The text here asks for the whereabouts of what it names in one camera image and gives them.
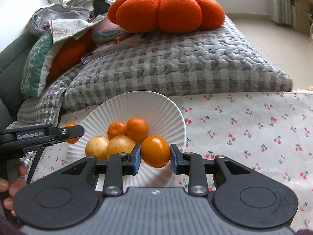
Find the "person's left hand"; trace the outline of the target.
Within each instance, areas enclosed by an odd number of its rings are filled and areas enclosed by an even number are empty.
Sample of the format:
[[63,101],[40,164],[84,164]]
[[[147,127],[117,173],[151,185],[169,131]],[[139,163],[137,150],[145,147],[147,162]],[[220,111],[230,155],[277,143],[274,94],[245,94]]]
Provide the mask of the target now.
[[9,183],[7,180],[1,178],[1,193],[8,193],[7,198],[5,198],[3,202],[3,207],[14,217],[16,217],[16,213],[13,209],[13,198],[21,188],[26,186],[27,183],[24,177],[27,172],[27,167],[23,163],[20,163],[18,167],[19,175],[17,176],[16,180],[14,180],[12,183]]

